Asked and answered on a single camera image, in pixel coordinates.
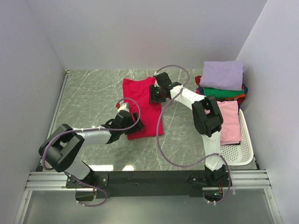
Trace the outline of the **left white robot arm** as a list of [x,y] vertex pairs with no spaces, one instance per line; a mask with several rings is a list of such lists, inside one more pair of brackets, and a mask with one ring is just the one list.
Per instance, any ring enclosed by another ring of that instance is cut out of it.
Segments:
[[78,184],[87,188],[96,183],[96,177],[91,167],[76,158],[80,149],[88,145],[111,144],[123,134],[137,133],[144,128],[136,112],[131,114],[123,109],[99,127],[79,129],[62,124],[40,146],[38,153],[44,169],[68,173],[77,178]]

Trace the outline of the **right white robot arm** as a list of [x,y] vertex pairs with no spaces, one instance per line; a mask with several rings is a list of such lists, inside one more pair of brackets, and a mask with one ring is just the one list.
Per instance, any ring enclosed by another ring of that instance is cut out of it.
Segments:
[[162,151],[159,143],[158,129],[162,121],[163,108],[157,122],[157,147],[166,161],[181,168],[192,167],[205,161],[205,174],[200,182],[210,186],[219,184],[226,174],[226,162],[221,157],[220,133],[223,117],[214,96],[199,95],[179,82],[172,82],[166,72],[154,74],[155,83],[149,86],[149,102],[163,103],[167,99],[177,101],[192,111],[193,123],[197,132],[202,136],[205,157],[191,165],[178,165],[170,161]]

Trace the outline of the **crimson red t shirt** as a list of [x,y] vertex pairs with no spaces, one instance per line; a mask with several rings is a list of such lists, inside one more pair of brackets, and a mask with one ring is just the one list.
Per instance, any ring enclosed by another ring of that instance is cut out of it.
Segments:
[[131,98],[135,102],[130,100],[124,100],[130,104],[130,112],[138,113],[140,121],[145,127],[136,133],[127,135],[129,140],[135,140],[145,137],[154,137],[156,133],[159,136],[163,135],[163,124],[159,124],[157,128],[157,122],[161,114],[162,106],[160,104],[150,104],[150,85],[155,83],[155,78],[148,77],[141,81],[135,81],[131,79],[123,79],[122,89],[123,96],[125,98]]

